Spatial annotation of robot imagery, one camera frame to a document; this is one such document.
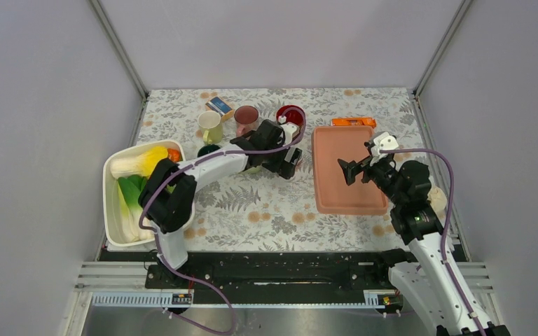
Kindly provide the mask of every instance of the white enclosure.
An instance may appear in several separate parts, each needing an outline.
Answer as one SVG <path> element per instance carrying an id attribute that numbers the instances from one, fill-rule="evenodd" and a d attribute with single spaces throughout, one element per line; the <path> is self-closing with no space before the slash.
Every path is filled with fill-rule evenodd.
<path id="1" fill-rule="evenodd" d="M 148 90 L 411 88 L 460 0 L 103 0 Z"/>
<path id="2" fill-rule="evenodd" d="M 141 124 L 139 81 L 425 85 L 416 112 L 455 168 L 471 256 L 512 335 L 538 335 L 538 1 L 526 0 L 0 0 L 0 335 L 57 332 L 104 231 L 102 165 Z"/>
<path id="3" fill-rule="evenodd" d="M 475 1 L 422 107 L 512 335 L 538 335 L 538 1 Z"/>

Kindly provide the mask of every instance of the yellow vegetable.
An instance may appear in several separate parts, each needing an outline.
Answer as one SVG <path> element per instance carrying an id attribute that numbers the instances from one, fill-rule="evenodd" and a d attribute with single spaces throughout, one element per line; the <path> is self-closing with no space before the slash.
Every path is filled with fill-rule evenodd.
<path id="1" fill-rule="evenodd" d="M 124 157 L 110 162 L 110 173 L 115 178 L 141 175 L 149 177 L 161 159 L 168 157 L 166 147 L 156 146 L 137 157 Z"/>

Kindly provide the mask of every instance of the yellow mug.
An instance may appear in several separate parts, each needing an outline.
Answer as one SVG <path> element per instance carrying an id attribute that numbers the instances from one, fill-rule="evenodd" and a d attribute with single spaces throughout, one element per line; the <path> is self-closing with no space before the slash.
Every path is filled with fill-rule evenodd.
<path id="1" fill-rule="evenodd" d="M 205 111 L 197 119 L 199 130 L 203 134 L 203 141 L 206 144 L 217 144 L 223 138 L 223 127 L 221 125 L 221 115 L 216 111 Z"/>

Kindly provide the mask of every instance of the mug handle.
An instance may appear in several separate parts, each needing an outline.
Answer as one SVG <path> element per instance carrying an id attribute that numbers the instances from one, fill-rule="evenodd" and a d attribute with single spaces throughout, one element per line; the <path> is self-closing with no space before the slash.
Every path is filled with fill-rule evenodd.
<path id="1" fill-rule="evenodd" d="M 246 126 L 244 125 L 240 125 L 238 126 L 238 128 L 236 129 L 236 136 L 240 137 L 240 136 L 243 136 L 244 135 L 244 130 L 246 129 Z"/>
<path id="2" fill-rule="evenodd" d="M 206 129 L 205 132 L 203 132 L 203 142 L 205 142 L 206 144 L 210 144 L 211 139 L 209 138 L 209 130 Z"/>

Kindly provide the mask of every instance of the label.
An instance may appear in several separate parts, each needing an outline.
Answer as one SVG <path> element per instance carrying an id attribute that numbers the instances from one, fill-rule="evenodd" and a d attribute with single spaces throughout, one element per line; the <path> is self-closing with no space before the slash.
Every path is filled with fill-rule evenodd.
<path id="1" fill-rule="evenodd" d="M 221 98 L 219 97 L 215 97 L 215 98 L 212 98 L 211 100 L 209 100 L 206 105 L 216 111 L 217 113 L 221 114 L 222 116 L 224 116 L 225 114 L 227 114 L 228 112 L 232 111 L 232 108 L 229 107 L 229 105 L 227 105 L 226 103 L 223 102 L 223 100 L 221 100 Z"/>
<path id="2" fill-rule="evenodd" d="M 193 301 L 192 294 L 172 294 L 173 305 L 190 305 Z"/>

